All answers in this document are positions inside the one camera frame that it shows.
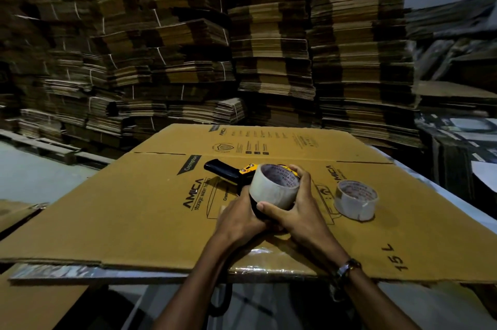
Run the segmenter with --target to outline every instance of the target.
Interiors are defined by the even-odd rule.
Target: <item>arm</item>
[[[216,231],[180,289],[154,322],[154,330],[201,329],[219,274],[227,258],[267,225],[253,214],[248,189],[219,216]]]
[[[275,219],[293,239],[321,260],[332,273],[350,260],[350,256],[330,232],[311,194],[311,176],[299,166],[290,165],[301,177],[295,206],[284,211],[270,203],[261,202],[257,208]],[[344,286],[370,330],[419,330],[419,327],[396,306],[360,269],[350,272]]]

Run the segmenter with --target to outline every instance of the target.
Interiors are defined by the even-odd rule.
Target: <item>tape roll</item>
[[[259,165],[250,185],[250,196],[255,203],[269,202],[284,210],[292,207],[300,181],[295,174],[280,165]]]
[[[335,195],[335,208],[352,220],[368,221],[374,217],[378,194],[357,181],[342,181]]]

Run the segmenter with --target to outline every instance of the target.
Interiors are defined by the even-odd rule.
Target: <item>tape gun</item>
[[[204,169],[214,173],[221,179],[235,185],[237,187],[237,194],[240,195],[242,188],[246,185],[250,185],[257,170],[257,164],[248,164],[243,169],[236,169],[233,166],[223,163],[218,159],[210,160],[205,163]],[[299,175],[297,172],[293,171],[286,165],[280,165],[282,168],[292,172],[296,177]]]

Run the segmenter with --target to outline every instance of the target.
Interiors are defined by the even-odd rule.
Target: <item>bundle of flattened cardboard boxes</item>
[[[95,152],[245,121],[420,146],[404,0],[0,1],[24,135]]]

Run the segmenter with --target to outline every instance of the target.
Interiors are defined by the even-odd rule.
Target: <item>white floor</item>
[[[18,151],[0,142],[0,199],[27,203],[53,203],[96,170],[82,166],[66,166],[43,157]],[[456,284],[443,283],[435,289],[412,284],[384,284],[389,295],[423,329],[497,330],[497,321],[491,319],[475,295]],[[132,324],[130,317],[123,329],[150,328],[176,291],[177,286],[115,286],[143,310],[147,316]],[[219,292],[213,302],[220,304]],[[335,311],[326,300],[326,287],[299,284],[238,284],[227,313],[211,319],[210,330],[322,328],[321,318],[329,321],[326,328],[340,328],[341,312]]]

